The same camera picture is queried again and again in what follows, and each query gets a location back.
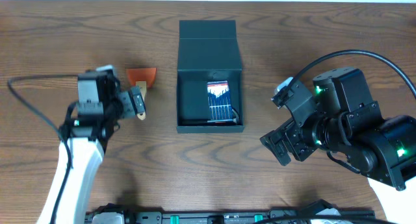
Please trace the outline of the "orange scraper with wooden handle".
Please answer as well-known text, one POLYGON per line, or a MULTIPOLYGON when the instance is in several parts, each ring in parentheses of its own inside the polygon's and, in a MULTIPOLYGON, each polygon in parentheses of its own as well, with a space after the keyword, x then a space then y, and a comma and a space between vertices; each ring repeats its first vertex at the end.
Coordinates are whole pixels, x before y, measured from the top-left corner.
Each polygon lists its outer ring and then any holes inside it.
MULTIPOLYGON (((157 68, 129 68, 126 69, 127 80, 131 88, 138 86, 142 92, 144 104, 148 90, 153 86, 156 79, 157 68)), ((127 91, 128 100, 131 102, 129 90, 127 91)), ((137 116, 140 120, 145 120, 145 116, 137 116)))

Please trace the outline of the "screwdriver set case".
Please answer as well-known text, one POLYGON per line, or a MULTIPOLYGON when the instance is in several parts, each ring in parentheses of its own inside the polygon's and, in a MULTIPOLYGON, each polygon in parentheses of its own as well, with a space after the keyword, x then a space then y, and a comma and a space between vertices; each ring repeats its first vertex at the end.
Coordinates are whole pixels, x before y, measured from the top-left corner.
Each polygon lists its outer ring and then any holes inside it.
POLYGON ((209 123, 236 122, 227 81, 207 83, 209 123))

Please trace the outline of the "steel claw hammer black grip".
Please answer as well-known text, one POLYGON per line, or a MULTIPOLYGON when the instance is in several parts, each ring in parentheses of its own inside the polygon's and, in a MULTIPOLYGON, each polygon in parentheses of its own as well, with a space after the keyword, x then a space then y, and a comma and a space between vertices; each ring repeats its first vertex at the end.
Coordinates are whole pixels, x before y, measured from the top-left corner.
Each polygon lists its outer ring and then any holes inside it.
POLYGON ((233 117, 232 119, 225 119, 225 120, 204 120, 204 119, 192 119, 192 120, 182 120, 182 125, 188 126, 208 126, 208 125, 238 125, 240 121, 240 116, 237 111, 233 108, 233 117))

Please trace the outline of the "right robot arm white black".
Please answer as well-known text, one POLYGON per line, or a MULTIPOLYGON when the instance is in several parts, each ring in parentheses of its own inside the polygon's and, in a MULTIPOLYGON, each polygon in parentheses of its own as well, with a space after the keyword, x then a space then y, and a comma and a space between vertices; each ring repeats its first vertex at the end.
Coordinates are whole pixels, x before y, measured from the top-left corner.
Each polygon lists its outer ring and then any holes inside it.
POLYGON ((388 221, 415 222, 415 118, 383 118, 363 72, 327 71, 313 79, 311 93, 300 81, 280 84, 273 102, 291 118, 262 136, 282 166, 303 162, 316 150, 368 178, 388 221))

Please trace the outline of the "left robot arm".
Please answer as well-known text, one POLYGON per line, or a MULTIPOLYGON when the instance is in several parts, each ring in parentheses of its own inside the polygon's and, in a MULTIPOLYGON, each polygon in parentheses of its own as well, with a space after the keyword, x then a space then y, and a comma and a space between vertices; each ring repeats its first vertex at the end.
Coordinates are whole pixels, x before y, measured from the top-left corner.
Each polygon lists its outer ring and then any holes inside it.
POLYGON ((57 170, 38 223, 83 223, 96 173, 119 120, 146 113, 140 87, 123 91, 114 75, 80 74, 78 100, 59 127, 57 170))

